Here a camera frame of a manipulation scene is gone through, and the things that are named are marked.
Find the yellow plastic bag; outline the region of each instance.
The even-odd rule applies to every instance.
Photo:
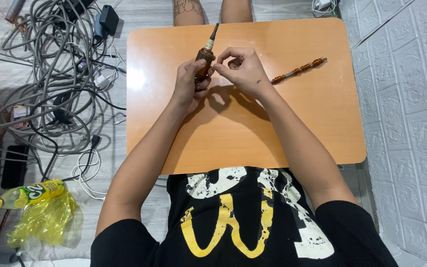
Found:
[[[67,190],[59,196],[27,206],[14,231],[9,234],[8,246],[22,247],[31,237],[54,246],[62,244],[64,227],[74,217],[77,207]]]

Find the leg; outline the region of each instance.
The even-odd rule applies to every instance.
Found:
[[[221,15],[222,23],[252,22],[250,0],[223,0]]]
[[[199,0],[174,0],[174,26],[204,25]]]

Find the wall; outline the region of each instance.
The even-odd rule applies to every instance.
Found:
[[[339,8],[381,234],[427,260],[427,0],[341,0]]]

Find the smartphone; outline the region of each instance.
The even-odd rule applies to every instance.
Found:
[[[4,161],[3,176],[1,179],[2,189],[11,189],[18,186],[22,186],[24,183],[24,177],[27,172],[27,154],[29,153],[28,145],[10,145],[8,151],[14,151],[20,154],[6,152],[6,160]]]

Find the bottle label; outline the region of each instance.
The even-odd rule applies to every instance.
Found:
[[[29,186],[17,187],[20,191],[19,199],[15,201],[15,208],[22,208],[41,200],[62,194],[65,184],[60,179],[48,180]]]

